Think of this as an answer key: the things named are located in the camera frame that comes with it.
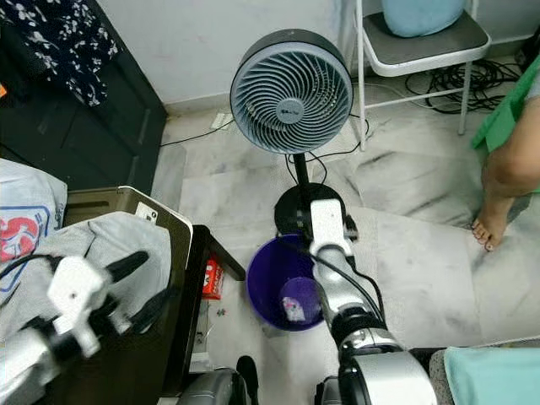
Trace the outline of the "white metal chair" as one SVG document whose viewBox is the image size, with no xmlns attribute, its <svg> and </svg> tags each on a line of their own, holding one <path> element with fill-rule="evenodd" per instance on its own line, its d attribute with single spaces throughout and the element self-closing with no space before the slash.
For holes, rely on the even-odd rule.
<svg viewBox="0 0 540 405">
<path fill-rule="evenodd" d="M 362 135 L 368 128 L 367 109 L 409 103 L 459 94 L 460 112 L 456 132 L 464 134 L 469 113 L 469 96 L 473 65 L 486 57 L 491 46 L 489 33 L 476 20 L 479 0 L 466 0 L 455 23 L 439 32 L 424 37 L 402 38 L 393 35 L 383 13 L 364 12 L 365 0 L 354 0 L 354 28 L 356 38 L 356 77 L 358 77 L 359 120 L 356 132 Z M 403 96 L 397 100 L 368 104 L 365 100 L 365 67 L 373 68 L 382 77 L 401 77 L 436 68 L 464 66 L 464 84 L 447 91 Z"/>
</svg>

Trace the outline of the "purple waste bin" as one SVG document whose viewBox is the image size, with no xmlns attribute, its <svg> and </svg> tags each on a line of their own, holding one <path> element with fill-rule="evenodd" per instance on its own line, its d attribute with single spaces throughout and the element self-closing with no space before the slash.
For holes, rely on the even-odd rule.
<svg viewBox="0 0 540 405">
<path fill-rule="evenodd" d="M 319 285 L 313 260 L 305 253 L 300 235 L 287 233 L 260 247 L 247 270 L 246 292 L 255 312 L 271 327 L 300 332 L 323 323 Z M 292 325 L 285 319 L 281 299 L 294 297 L 307 312 L 308 323 Z"/>
</svg>

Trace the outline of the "dark brown laundry box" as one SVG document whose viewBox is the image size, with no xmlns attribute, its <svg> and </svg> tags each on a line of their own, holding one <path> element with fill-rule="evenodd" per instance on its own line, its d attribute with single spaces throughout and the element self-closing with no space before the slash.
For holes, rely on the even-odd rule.
<svg viewBox="0 0 540 405">
<path fill-rule="evenodd" d="M 146 334 L 108 337 L 92 359 L 62 378 L 50 398 L 64 405 L 157 405 L 173 354 L 177 324 L 186 304 L 182 295 L 192 224 L 173 209 L 130 186 L 71 192 L 64 224 L 76 224 L 111 212 L 137 213 L 140 204 L 155 211 L 154 223 L 170 236 L 169 286 L 177 295 Z"/>
</svg>

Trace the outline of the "white t-shirt red blue print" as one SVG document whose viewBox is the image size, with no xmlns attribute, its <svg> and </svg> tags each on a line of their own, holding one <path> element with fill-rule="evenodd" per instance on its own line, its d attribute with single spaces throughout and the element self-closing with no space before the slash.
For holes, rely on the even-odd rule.
<svg viewBox="0 0 540 405">
<path fill-rule="evenodd" d="M 26 257 L 41 240 L 62 227 L 68 188 L 64 181 L 8 159 L 0 159 L 1 297 L 19 285 L 24 265 L 8 270 L 10 262 Z"/>
</svg>

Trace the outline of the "small red pack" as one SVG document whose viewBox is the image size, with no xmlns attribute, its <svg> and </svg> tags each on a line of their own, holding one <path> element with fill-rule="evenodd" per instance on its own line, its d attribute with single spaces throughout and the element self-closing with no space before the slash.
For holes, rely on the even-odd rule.
<svg viewBox="0 0 540 405">
<path fill-rule="evenodd" d="M 223 280 L 224 267 L 219 265 L 219 260 L 212 256 L 205 263 L 202 298 L 204 300 L 220 300 Z"/>
</svg>

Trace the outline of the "plain grey cloth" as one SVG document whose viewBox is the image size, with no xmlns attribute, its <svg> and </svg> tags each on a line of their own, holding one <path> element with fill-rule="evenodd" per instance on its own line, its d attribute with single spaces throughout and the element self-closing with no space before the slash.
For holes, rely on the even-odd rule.
<svg viewBox="0 0 540 405">
<path fill-rule="evenodd" d="M 132 213 L 104 213 L 50 233 L 34 253 L 10 262 L 8 270 L 20 265 L 24 269 L 11 294 L 3 298 L 0 293 L 0 355 L 15 354 L 10 341 L 28 321 L 35 317 L 51 321 L 58 316 L 58 309 L 47 297 L 55 271 L 50 257 L 84 257 L 93 265 L 105 267 L 135 251 L 146 251 L 148 260 L 119 283 L 111 282 L 112 293 L 122 300 L 121 308 L 130 316 L 143 302 L 169 286 L 172 259 L 167 257 L 170 236 L 166 228 Z"/>
</svg>

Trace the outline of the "black low shelf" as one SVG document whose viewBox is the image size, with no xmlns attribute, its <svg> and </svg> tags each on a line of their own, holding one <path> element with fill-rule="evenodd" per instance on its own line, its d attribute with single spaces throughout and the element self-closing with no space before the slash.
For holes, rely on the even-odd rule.
<svg viewBox="0 0 540 405">
<path fill-rule="evenodd" d="M 200 375 L 205 374 L 203 370 L 192 371 L 193 360 L 196 358 L 199 339 L 203 340 L 203 347 L 206 348 L 206 335 L 200 334 L 199 323 L 202 319 L 201 308 L 203 305 L 203 281 L 205 266 L 209 259 L 221 266 L 224 274 L 231 277 L 236 282 L 246 281 L 246 267 L 238 262 L 231 253 L 212 235 L 208 227 L 194 226 L 192 236 L 192 247 L 190 247 L 188 262 L 186 263 L 186 287 L 184 292 L 184 304 L 186 305 L 184 325 L 186 332 L 182 336 L 186 339 L 185 362 L 183 366 L 176 362 L 176 371 L 184 371 L 184 378 L 178 379 L 177 392 L 188 388 Z"/>
</svg>

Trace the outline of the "dark floral cloth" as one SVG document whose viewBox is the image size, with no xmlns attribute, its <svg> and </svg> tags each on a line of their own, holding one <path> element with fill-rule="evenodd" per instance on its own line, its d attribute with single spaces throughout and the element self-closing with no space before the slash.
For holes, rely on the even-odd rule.
<svg viewBox="0 0 540 405">
<path fill-rule="evenodd" d="M 89 0 L 1 0 L 0 14 L 41 62 L 46 80 L 85 105 L 100 105 L 107 85 L 98 74 L 122 47 Z"/>
</svg>

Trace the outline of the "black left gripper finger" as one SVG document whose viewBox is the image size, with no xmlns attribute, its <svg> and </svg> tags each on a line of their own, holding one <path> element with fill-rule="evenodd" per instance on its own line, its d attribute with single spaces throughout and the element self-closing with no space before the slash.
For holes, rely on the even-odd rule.
<svg viewBox="0 0 540 405">
<path fill-rule="evenodd" d="M 170 302 L 179 294 L 178 287 L 165 287 L 143 302 L 142 307 L 130 315 L 130 327 L 127 334 L 146 334 L 152 325 L 169 308 Z"/>
<path fill-rule="evenodd" d="M 135 251 L 135 253 L 109 263 L 109 265 L 105 266 L 105 270 L 111 276 L 111 282 L 116 284 L 127 278 L 128 275 L 135 273 L 148 258 L 149 254 L 146 251 Z"/>
</svg>

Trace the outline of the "person's bare leg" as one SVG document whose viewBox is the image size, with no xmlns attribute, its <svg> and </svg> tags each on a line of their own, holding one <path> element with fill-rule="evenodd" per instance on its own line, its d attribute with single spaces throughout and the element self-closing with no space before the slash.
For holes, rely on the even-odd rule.
<svg viewBox="0 0 540 405">
<path fill-rule="evenodd" d="M 487 158 L 482 185 L 481 211 L 472 235 L 485 251 L 493 251 L 505 235 L 510 206 L 540 188 L 540 73 L 529 86 L 509 138 Z"/>
</svg>

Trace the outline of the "black cabinet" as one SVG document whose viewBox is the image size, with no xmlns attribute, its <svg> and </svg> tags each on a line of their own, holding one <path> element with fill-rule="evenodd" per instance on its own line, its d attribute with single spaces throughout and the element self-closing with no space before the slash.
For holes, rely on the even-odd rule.
<svg viewBox="0 0 540 405">
<path fill-rule="evenodd" d="M 1 154 L 73 188 L 135 186 L 149 192 L 165 134 L 165 105 L 98 0 L 89 3 L 121 47 L 98 73 L 107 98 L 93 107 L 46 80 L 41 62 L 0 14 Z"/>
</svg>

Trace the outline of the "person's green garment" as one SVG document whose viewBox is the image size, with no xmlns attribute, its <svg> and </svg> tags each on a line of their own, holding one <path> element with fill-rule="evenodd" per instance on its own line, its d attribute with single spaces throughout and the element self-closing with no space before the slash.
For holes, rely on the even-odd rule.
<svg viewBox="0 0 540 405">
<path fill-rule="evenodd" d="M 516 82 L 516 87 L 511 89 L 497 108 L 483 120 L 471 141 L 474 149 L 491 152 L 509 140 L 525 104 L 535 96 L 532 91 L 535 84 L 540 84 L 540 57 L 532 59 L 520 80 Z"/>
</svg>

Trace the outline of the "grey-blue standing fan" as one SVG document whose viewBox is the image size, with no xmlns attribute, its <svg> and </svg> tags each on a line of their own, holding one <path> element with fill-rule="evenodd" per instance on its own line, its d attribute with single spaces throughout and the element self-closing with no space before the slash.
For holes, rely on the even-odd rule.
<svg viewBox="0 0 540 405">
<path fill-rule="evenodd" d="M 341 197 L 310 181 L 305 157 L 343 130 L 354 92 L 340 51 L 309 30 L 278 30 L 255 42 L 233 76 L 229 105 L 248 142 L 292 163 L 294 181 L 274 205 L 283 235 L 311 236 L 311 202 Z"/>
</svg>

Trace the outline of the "robot's right leg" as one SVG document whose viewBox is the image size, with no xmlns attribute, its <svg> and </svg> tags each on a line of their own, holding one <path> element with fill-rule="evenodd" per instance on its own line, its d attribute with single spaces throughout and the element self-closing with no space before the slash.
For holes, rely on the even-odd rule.
<svg viewBox="0 0 540 405">
<path fill-rule="evenodd" d="M 343 405 L 339 380 L 335 375 L 329 375 L 316 386 L 314 405 Z"/>
</svg>

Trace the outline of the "light blue cushion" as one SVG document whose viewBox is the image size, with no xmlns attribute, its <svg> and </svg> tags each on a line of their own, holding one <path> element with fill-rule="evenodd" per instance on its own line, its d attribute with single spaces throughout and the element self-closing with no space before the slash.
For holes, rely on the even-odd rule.
<svg viewBox="0 0 540 405">
<path fill-rule="evenodd" d="M 386 27 L 402 38 L 446 30 L 459 19 L 466 4 L 467 0 L 381 0 Z"/>
</svg>

